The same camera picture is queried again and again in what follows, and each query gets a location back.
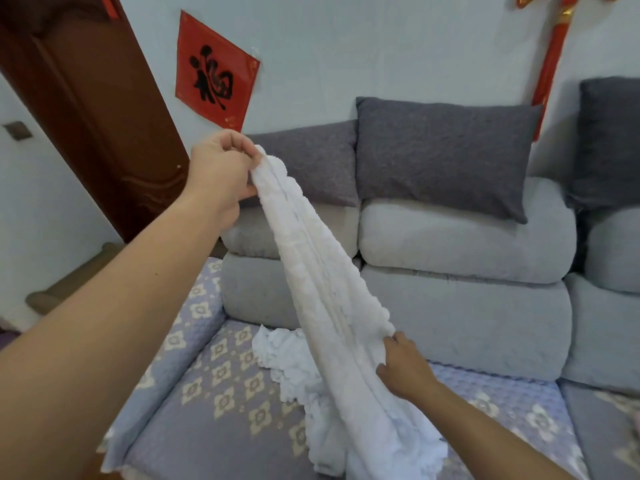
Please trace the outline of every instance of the person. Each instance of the person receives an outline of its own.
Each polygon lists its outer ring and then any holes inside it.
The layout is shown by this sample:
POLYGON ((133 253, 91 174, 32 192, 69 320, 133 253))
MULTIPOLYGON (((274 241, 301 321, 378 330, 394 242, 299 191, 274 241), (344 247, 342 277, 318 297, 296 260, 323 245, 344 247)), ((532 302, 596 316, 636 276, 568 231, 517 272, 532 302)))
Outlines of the person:
MULTIPOLYGON (((260 152, 224 130, 196 144, 184 191, 108 266, 0 354, 4 480, 77 477, 172 326, 220 231, 255 195, 260 152)), ((377 372, 477 479, 572 478, 437 381, 415 344, 385 339, 377 372)))

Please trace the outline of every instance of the dark gray pillow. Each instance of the dark gray pillow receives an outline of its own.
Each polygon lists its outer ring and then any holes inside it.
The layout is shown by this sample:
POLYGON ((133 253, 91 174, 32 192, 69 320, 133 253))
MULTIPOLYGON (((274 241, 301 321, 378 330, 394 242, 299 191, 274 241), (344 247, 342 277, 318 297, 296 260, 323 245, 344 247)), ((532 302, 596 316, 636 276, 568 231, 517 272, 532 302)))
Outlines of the dark gray pillow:
POLYGON ((540 108, 358 98, 358 195, 527 223, 522 192, 540 108))
POLYGON ((580 83, 578 149, 570 200, 581 209, 640 204, 640 79, 580 83))
MULTIPOLYGON (((357 207, 356 121, 249 135, 281 159, 309 201, 357 207)), ((243 207, 259 204, 249 199, 243 207)))

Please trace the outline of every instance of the folded white cloth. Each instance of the folded white cloth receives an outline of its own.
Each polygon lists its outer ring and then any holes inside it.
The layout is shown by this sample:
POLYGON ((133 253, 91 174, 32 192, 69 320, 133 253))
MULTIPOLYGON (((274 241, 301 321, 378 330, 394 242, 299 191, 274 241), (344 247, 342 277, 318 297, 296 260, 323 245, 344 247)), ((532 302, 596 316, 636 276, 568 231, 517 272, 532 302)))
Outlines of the folded white cloth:
POLYGON ((281 399, 304 404, 316 470, 347 471, 353 480, 435 479, 447 444, 376 375, 385 361, 382 338, 394 332, 388 311, 282 161, 263 158, 252 179, 304 331, 261 329, 253 349, 280 382, 281 399))

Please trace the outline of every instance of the right arm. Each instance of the right arm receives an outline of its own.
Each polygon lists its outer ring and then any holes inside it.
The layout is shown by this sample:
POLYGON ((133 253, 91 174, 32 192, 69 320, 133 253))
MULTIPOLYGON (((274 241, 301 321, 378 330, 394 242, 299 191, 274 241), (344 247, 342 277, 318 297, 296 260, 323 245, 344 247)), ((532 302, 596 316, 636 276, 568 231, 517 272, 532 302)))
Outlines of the right arm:
POLYGON ((387 364, 377 373, 398 397, 427 416, 476 480, 571 480, 542 453, 438 382, 402 332, 385 338, 387 364))

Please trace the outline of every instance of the white cloth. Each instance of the white cloth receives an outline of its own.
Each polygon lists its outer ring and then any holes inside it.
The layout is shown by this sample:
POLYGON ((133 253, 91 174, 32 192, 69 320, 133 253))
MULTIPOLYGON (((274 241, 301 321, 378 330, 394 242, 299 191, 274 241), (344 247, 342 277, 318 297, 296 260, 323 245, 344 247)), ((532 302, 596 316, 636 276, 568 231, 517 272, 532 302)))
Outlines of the white cloth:
POLYGON ((253 350, 280 382, 281 400, 305 406, 316 470, 347 471, 353 480, 435 479, 447 444, 376 375, 385 361, 382 338, 394 332, 388 311, 282 161, 263 158, 252 179, 304 331, 261 329, 253 350))

